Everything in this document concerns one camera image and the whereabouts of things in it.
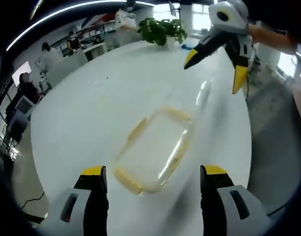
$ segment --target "green plant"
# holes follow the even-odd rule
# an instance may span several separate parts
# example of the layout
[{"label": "green plant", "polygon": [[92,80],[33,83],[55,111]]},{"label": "green plant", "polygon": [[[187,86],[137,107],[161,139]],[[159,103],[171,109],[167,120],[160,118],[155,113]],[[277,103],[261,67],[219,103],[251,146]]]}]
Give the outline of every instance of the green plant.
[{"label": "green plant", "polygon": [[175,37],[180,44],[187,38],[187,33],[178,19],[158,21],[154,18],[146,18],[139,23],[138,27],[138,33],[144,40],[160,46],[165,45],[167,36]]}]

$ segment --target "gray floor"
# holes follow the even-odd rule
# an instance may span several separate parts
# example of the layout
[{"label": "gray floor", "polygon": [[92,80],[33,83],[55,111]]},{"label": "gray floor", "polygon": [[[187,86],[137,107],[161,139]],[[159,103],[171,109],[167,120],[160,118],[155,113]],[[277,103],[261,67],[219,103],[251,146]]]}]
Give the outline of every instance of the gray floor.
[{"label": "gray floor", "polygon": [[[249,86],[248,108],[252,133],[252,166],[248,190],[258,197],[267,213],[285,204],[301,178],[301,124],[289,89],[260,74],[265,83]],[[19,206],[39,198],[43,189],[34,166],[30,127],[16,147],[13,187]],[[26,204],[24,211],[44,217],[48,201]],[[281,212],[273,215],[278,218]]]}]

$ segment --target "blue object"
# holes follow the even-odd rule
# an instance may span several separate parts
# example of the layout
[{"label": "blue object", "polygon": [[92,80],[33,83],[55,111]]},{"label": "blue object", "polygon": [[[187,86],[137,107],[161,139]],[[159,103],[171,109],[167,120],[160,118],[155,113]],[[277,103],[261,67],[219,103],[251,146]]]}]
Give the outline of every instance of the blue object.
[{"label": "blue object", "polygon": [[194,47],[185,43],[185,44],[182,44],[182,45],[181,45],[181,48],[190,51],[190,50],[193,49]]}]

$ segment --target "white flower pot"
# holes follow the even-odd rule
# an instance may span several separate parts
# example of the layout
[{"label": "white flower pot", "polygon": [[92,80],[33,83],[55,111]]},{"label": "white flower pot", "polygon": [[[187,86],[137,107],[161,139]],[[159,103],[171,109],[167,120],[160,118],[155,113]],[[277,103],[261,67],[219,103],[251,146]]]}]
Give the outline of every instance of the white flower pot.
[{"label": "white flower pot", "polygon": [[174,49],[175,44],[176,44],[176,38],[175,38],[175,37],[168,37],[168,36],[167,36],[167,38],[166,38],[166,43],[165,43],[164,47],[165,47],[167,50],[171,51],[171,50]]}]

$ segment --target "potted plant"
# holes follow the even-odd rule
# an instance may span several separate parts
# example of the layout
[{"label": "potted plant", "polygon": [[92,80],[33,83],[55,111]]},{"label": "potted plant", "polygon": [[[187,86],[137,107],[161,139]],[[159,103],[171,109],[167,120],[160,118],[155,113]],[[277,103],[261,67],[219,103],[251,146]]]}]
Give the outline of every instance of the potted plant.
[{"label": "potted plant", "polygon": [[138,33],[145,41],[166,46],[168,49],[174,47],[175,41],[181,44],[187,37],[178,19],[158,21],[154,18],[146,18],[139,23],[138,27]]}]

